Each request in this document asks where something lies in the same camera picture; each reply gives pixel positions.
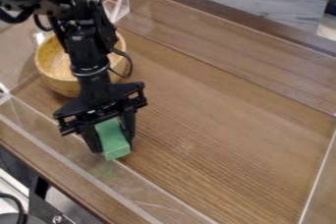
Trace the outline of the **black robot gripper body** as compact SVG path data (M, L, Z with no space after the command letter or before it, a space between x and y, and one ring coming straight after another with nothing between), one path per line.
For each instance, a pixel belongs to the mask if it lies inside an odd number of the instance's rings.
M79 93L51 114L63 136L79 134L79 127L85 124L95 125L121 117L129 108L135 113L146 105L143 82L113 84L106 73L75 74L74 77L79 83Z

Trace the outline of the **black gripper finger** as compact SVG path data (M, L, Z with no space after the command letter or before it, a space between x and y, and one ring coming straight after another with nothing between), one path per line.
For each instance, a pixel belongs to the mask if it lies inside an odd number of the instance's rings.
M126 142L127 144L131 144L131 140L134 138L134 112L130 108L122 113L119 119Z
M102 152L102 146L97 131L93 125L83 125L79 127L79 135L86 142L89 149L93 153Z

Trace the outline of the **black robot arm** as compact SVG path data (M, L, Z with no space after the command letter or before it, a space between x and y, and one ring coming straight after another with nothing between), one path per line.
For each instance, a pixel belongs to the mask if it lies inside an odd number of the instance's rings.
M18 24L39 15L49 22L39 29L54 33L79 86L77 97L53 112L53 119L62 135L78 134L89 149L102 152L106 135L98 127L105 123L119 119L115 129L125 141L134 137L134 113L146 105L143 83L111 82L107 54L121 51L102 0L0 0L0 20L5 23Z

